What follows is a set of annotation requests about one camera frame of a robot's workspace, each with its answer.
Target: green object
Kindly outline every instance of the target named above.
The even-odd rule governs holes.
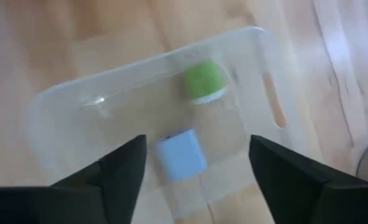
[[[204,61],[184,72],[184,84],[195,103],[213,101],[224,94],[223,70],[212,60]]]

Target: floor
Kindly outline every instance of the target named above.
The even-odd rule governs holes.
[[[368,1],[5,0],[0,1],[0,185],[47,182],[22,125],[39,92],[244,26],[263,27],[281,43],[309,155],[353,174],[368,145]],[[147,195],[134,222],[149,222],[144,217],[172,222],[163,202],[154,206],[160,194]],[[153,206],[151,214],[143,209]],[[251,184],[175,223],[273,220]]]

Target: clear plastic container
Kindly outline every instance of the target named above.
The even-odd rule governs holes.
[[[193,105],[184,92],[182,72],[207,59],[224,70],[228,92]],[[266,84],[269,79],[275,90]],[[285,119],[281,127],[276,122],[283,119],[276,116],[279,107]],[[251,134],[302,154],[306,146],[278,48],[257,27],[51,87],[32,103],[29,124],[31,149],[50,184],[146,134],[149,157],[142,194],[163,189],[174,218],[254,182],[247,158]],[[208,168],[196,180],[170,184],[154,153],[155,143],[190,128],[198,135]]]

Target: blue block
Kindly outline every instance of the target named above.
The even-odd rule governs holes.
[[[189,179],[208,166],[193,129],[164,139],[158,143],[157,150],[172,182]]]

